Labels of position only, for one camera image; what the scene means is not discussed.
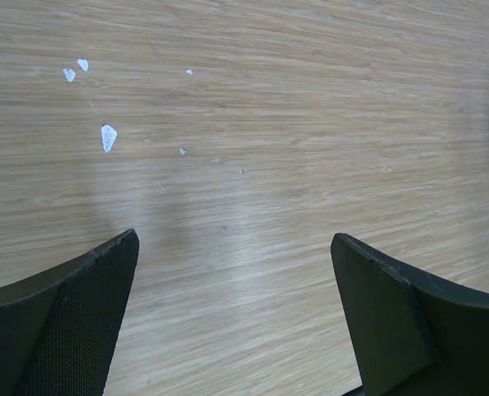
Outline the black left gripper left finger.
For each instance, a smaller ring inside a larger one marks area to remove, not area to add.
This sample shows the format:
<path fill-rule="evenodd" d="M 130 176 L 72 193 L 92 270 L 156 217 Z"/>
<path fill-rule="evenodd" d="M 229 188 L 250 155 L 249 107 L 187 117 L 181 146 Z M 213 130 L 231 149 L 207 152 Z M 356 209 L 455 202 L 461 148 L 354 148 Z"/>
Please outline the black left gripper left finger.
<path fill-rule="evenodd" d="M 139 257 L 132 229 L 0 287 L 0 395 L 101 395 Z"/>

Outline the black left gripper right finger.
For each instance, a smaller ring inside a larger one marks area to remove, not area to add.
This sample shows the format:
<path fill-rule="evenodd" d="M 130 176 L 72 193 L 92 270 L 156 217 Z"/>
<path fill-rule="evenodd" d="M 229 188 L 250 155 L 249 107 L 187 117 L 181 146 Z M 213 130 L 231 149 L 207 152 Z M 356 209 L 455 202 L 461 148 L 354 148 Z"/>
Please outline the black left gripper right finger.
<path fill-rule="evenodd" d="M 331 260 L 360 387 L 353 395 L 489 395 L 489 293 L 347 233 Z"/>

